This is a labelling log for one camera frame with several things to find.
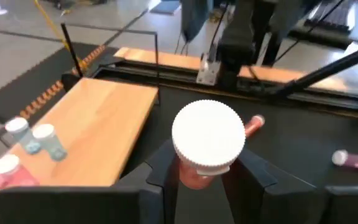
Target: concrete floor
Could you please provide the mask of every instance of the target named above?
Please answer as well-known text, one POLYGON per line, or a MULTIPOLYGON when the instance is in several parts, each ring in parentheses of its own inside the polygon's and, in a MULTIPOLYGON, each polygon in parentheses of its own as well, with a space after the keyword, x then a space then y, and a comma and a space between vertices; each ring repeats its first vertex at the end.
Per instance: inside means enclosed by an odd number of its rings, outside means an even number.
MULTIPOLYGON (((150 2, 155 3, 153 0, 110 0, 108 4, 100 6, 75 6, 71 14, 60 17, 60 11, 53 8, 52 4, 40 1, 56 24, 66 21, 106 27, 124 27, 143 10, 147 9, 150 2)), ((32 0, 0 0, 0 3, 9 10, 9 14, 0 16, 0 30, 56 38, 32 0)), ((147 13, 131 26, 131 29, 157 31, 160 50, 170 53, 175 51, 179 28, 180 12, 177 12, 174 16, 147 13)), ((190 44, 189 55, 198 57, 208 48, 215 28, 216 24, 206 22, 200 34, 190 44)), ((78 27, 69 27, 68 31, 72 41, 89 44, 102 44, 114 35, 114 32, 110 31, 78 27)), ((124 33, 110 46, 152 50, 154 49, 153 41, 151 36, 124 33)), ((292 42, 289 39, 285 40, 280 52, 283 52, 292 42)), ((59 42, 0 34, 0 88, 60 47, 62 47, 62 44, 59 42)), ((354 48, 344 52, 320 45, 300 43, 282 58, 276 64, 276 67, 310 72, 343 57, 352 49, 354 48)), ((345 77, 346 82, 358 85, 358 66, 337 76, 345 77)), ((0 155, 5 150, 6 148, 0 143, 0 155)))

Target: orange item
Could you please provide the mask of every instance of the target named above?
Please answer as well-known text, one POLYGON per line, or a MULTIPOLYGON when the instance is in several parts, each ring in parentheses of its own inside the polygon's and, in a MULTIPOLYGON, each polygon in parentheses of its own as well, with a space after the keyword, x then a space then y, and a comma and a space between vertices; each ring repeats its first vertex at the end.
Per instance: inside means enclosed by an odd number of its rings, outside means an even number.
POLYGON ((246 137, 251 136, 256 130, 262 127, 265 124, 265 118, 262 115, 255 115, 251 120, 245 125, 246 137))

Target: plastic lid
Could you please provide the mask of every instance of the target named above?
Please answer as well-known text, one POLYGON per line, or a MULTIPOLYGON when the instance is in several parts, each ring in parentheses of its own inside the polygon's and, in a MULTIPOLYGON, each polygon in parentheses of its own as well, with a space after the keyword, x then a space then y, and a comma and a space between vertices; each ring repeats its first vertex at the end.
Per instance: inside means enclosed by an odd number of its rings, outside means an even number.
POLYGON ((51 124, 41 124, 34 128, 32 135, 41 140, 50 138, 55 135, 55 128, 51 124))
POLYGON ((335 165, 341 166, 347 161, 347 151, 346 150, 338 150, 334 152, 332 161, 335 165))
POLYGON ((229 170, 244 147, 244 125, 237 113, 223 103, 200 100, 179 111, 172 126, 179 158, 200 175, 229 170))
POLYGON ((255 116, 253 116, 252 117, 253 119, 258 119, 260 122, 261 122, 261 126, 263 126, 264 124, 265 124, 265 118, 262 116, 262 115, 260 115, 260 114, 258 114, 258 115, 255 115, 255 116))
POLYGON ((18 133, 20 131, 25 130, 28 127, 29 127, 29 123, 27 122, 26 119, 22 117, 13 118, 12 120, 8 121, 5 124, 5 129, 9 133, 18 133))
POLYGON ((14 172, 20 164, 20 160, 13 154, 7 154, 0 158, 0 174, 9 174, 14 172))

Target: metal frame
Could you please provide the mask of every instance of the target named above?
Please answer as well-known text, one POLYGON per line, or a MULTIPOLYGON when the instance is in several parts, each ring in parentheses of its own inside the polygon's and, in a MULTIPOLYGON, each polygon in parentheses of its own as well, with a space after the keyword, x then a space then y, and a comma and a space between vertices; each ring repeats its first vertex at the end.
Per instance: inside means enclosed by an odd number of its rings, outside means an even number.
POLYGON ((62 23, 62 29, 63 32, 65 34, 65 39, 66 42, 70 48, 70 53, 71 53, 71 57, 76 65, 77 70, 79 69, 78 65, 78 61, 77 58, 75 57, 75 51, 74 48, 72 47, 71 44, 71 40, 70 40, 70 35, 68 34, 67 30, 65 29, 66 25, 68 26, 73 26, 73 27, 82 27, 82 28, 88 28, 88 29, 99 29, 99 30, 108 30, 108 31, 118 31, 118 32, 126 32, 126 33, 132 33, 132 34, 145 34, 145 35, 152 35, 154 36, 154 52, 155 52, 155 73, 156 73, 156 77, 157 80, 155 82, 157 89, 158 89, 158 93, 157 93, 157 98, 158 98, 158 103, 160 103, 160 64, 158 62, 158 34, 155 31, 145 31, 145 30, 131 30, 131 29, 118 29, 118 28, 110 28, 110 27, 98 27, 98 26, 91 26, 91 25, 82 25, 82 24, 72 24, 72 23, 62 23))
MULTIPOLYGON (((146 34, 154 35, 155 42, 155 56, 156 63, 142 63, 142 62, 131 62, 128 60, 119 60, 114 63, 114 65, 99 65, 97 71, 95 71, 91 76, 101 78, 104 76, 119 78, 120 80, 128 80, 131 82, 146 83, 149 85, 157 84, 159 88, 160 84, 163 85, 179 85, 179 86, 192 86, 198 89, 203 90, 214 90, 221 91, 231 94, 237 94, 246 97, 258 98, 262 101, 268 101, 269 103, 284 103, 297 106, 306 106, 306 107, 323 107, 329 109, 345 109, 350 111, 358 112, 358 96, 350 95, 347 93, 341 93, 336 91, 329 90, 318 90, 315 88, 307 88, 315 82, 318 82, 330 75, 333 75, 341 70, 344 70, 348 67, 351 67, 358 63, 358 51, 344 57, 336 62, 333 62, 319 70, 312 72, 311 74, 305 76, 299 80, 307 80, 307 82, 302 83, 301 86, 293 89, 291 95, 289 94, 280 94, 283 93, 289 87, 293 88, 294 81, 288 82, 282 87, 282 83, 275 82, 266 82, 269 86, 270 91, 262 93, 258 83, 255 80, 250 80, 249 78, 238 78, 237 79, 237 88, 235 89, 225 89, 220 86, 204 86, 196 83, 196 70, 190 70, 185 68, 175 68, 160 65, 158 62, 158 35, 156 32, 151 31, 142 31, 142 30, 122 30, 109 27, 97 27, 97 26, 87 26, 79 24, 67 24, 69 26, 84 27, 89 29, 100 29, 100 30, 110 30, 110 31, 120 31, 128 32, 134 34, 146 34)), ((158 91, 158 101, 160 101, 160 91, 158 91)))

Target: black cable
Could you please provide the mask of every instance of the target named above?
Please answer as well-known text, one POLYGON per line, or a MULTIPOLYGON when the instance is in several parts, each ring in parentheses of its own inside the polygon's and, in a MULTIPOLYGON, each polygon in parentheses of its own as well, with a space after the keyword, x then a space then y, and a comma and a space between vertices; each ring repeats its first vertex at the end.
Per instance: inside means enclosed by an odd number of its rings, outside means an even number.
POLYGON ((175 48, 175 54, 177 54, 177 52, 178 52, 180 36, 181 36, 181 34, 179 33, 177 47, 175 48))
POLYGON ((187 43, 185 43, 184 46, 181 48, 180 54, 183 54, 183 51, 184 51, 186 46, 187 46, 187 43))
POLYGON ((260 88, 262 89, 262 93, 264 93, 266 89, 265 85, 262 83, 262 81, 260 81, 260 79, 258 78, 254 69, 251 66, 247 66, 247 68, 251 76, 254 78, 254 80, 260 85, 260 88))
POLYGON ((224 10, 223 10, 223 13, 222 13, 222 16, 221 18, 219 19, 219 22, 218 22, 218 26, 215 30, 215 33, 214 35, 212 36, 212 40, 211 40, 211 44, 209 45, 209 49, 212 48, 212 45, 214 44, 214 39, 216 37, 216 34, 218 33, 218 30, 219 30, 219 27, 221 26, 221 23, 222 23, 222 19, 223 19, 223 16, 225 15, 226 11, 227 11, 227 7, 229 6, 229 3, 226 3, 225 7, 224 7, 224 10))
MULTIPOLYGON (((317 23, 315 23, 307 32, 306 34, 309 34, 314 28, 316 28, 318 25, 320 25, 321 22, 323 22, 344 0, 339 0, 335 6, 330 9, 327 14, 325 14, 319 21, 317 21, 317 23)), ((282 53, 280 56, 278 56, 278 58, 273 62, 273 65, 278 62, 282 57, 284 57, 284 55, 286 55, 292 48, 294 48, 294 46, 296 44, 298 44, 300 42, 300 39, 297 39, 295 43, 293 43, 291 46, 289 46, 289 48, 287 48, 284 53, 282 53)))

